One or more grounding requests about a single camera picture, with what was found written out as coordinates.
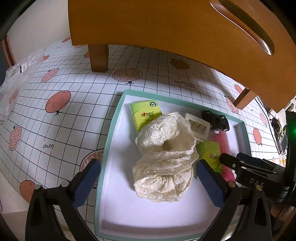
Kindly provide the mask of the person's right hand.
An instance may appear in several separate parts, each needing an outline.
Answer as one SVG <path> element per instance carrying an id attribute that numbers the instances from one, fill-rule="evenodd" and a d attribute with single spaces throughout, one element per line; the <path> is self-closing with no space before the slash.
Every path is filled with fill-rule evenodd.
<path id="1" fill-rule="evenodd" d="M 295 207 L 283 203 L 274 204 L 270 211 L 273 232 L 285 230 L 295 215 Z"/>

